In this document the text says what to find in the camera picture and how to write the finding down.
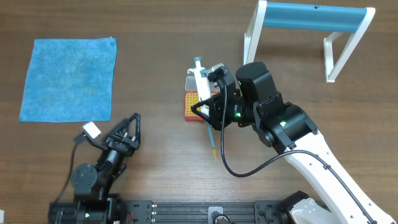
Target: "blue towel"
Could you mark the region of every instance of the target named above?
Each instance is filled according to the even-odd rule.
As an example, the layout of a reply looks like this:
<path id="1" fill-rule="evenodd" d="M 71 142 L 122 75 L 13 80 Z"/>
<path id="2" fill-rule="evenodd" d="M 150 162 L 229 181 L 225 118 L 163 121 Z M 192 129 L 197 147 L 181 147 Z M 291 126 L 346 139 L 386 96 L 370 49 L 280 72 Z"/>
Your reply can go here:
<path id="1" fill-rule="evenodd" d="M 109 121 L 114 38 L 37 39 L 19 121 Z"/>

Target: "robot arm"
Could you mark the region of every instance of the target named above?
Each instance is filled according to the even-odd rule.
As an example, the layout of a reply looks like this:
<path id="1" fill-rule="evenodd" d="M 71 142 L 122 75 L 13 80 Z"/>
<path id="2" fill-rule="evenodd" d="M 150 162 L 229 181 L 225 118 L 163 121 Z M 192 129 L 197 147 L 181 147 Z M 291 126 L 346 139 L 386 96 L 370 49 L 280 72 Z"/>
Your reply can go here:
<path id="1" fill-rule="evenodd" d="M 223 130 L 232 122 L 237 122 L 239 127 L 252 125 L 259 139 L 279 154 L 273 159 L 285 157 L 311 183 L 339 221 L 322 215 L 323 221 L 317 220 L 316 223 L 395 223 L 344 170 L 306 112 L 290 102 L 283 102 L 271 73 L 262 62 L 246 64 L 236 72 L 240 90 L 236 89 L 234 78 L 227 67 L 215 70 L 209 74 L 208 79 L 217 82 L 221 92 L 192 106 L 192 111 L 216 130 Z M 197 110 L 202 105 L 209 106 L 208 116 Z M 224 158 L 223 161 L 228 171 L 236 177 L 255 173 L 236 174 L 229 169 Z M 303 207 L 308 208 L 310 204 L 311 201 Z M 295 223 L 313 223 L 308 222 L 303 212 L 307 212 L 307 217 L 314 216 L 315 207 L 309 211 L 297 207 L 299 206 L 295 210 L 290 207 L 286 211 L 290 220 Z"/>

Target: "wooden table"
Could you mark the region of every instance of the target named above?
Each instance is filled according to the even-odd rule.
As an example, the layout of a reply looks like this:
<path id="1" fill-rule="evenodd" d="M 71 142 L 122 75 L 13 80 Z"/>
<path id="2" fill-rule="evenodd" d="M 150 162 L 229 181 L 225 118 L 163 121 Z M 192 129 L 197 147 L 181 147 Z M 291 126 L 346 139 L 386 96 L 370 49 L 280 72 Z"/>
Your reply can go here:
<path id="1" fill-rule="evenodd" d="M 263 29 L 256 60 L 266 63 L 285 101 L 303 108 L 335 156 L 384 211 L 398 219 L 398 2 L 301 0 L 308 4 L 375 7 L 376 15 L 341 71 L 326 84 L 322 40 L 327 32 Z M 281 200 L 307 181 L 284 160 L 239 179 L 215 162 L 206 127 L 183 118 L 184 84 L 193 57 L 202 65 L 243 61 L 243 34 L 256 1 L 1 1 L 0 209 L 9 223 L 44 223 L 65 181 L 83 123 L 20 123 L 34 39 L 115 37 L 118 56 L 110 122 L 142 116 L 141 148 L 112 192 L 157 202 Z M 346 40 L 337 40 L 340 53 Z M 220 133 L 215 133 L 220 149 Z M 226 156 L 236 172 L 276 155 L 250 128 L 226 129 Z M 75 164 L 95 163 L 84 143 Z M 72 199 L 69 186 L 64 199 Z"/>

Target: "yellow pipette tip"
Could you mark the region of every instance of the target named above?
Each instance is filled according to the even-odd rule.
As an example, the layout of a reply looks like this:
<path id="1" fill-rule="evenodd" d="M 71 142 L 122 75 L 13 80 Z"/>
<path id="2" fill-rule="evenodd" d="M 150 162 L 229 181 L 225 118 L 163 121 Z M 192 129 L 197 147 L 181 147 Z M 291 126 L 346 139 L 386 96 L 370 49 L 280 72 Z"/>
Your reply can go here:
<path id="1" fill-rule="evenodd" d="M 213 148 L 213 156 L 214 156 L 214 160 L 217 161 L 216 148 Z"/>

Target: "brown wood surface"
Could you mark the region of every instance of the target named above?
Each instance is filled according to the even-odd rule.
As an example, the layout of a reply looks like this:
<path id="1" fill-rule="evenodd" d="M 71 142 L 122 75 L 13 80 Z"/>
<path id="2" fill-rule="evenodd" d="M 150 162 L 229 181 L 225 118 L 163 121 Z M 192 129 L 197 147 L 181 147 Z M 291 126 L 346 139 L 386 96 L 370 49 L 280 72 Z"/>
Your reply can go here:
<path id="1" fill-rule="evenodd" d="M 398 2 L 311 1 L 307 4 L 375 7 L 368 31 L 341 71 L 326 84 L 327 32 L 263 29 L 256 60 L 266 63 L 285 101 L 302 107 L 335 156 L 384 211 L 398 218 Z M 0 209 L 10 223 L 45 223 L 83 123 L 20 123 L 25 76 L 34 39 L 115 37 L 118 56 L 110 122 L 142 116 L 142 145 L 126 160 L 112 192 L 157 202 L 281 200 L 309 183 L 284 160 L 238 179 L 215 162 L 206 128 L 183 118 L 184 84 L 193 57 L 206 67 L 243 61 L 250 1 L 0 1 Z M 347 37 L 334 44 L 335 57 Z M 220 133 L 215 133 L 220 149 Z M 251 128 L 226 129 L 226 155 L 236 172 L 276 155 Z M 94 163 L 99 150 L 84 143 L 75 165 Z M 64 199 L 72 199 L 69 186 Z"/>

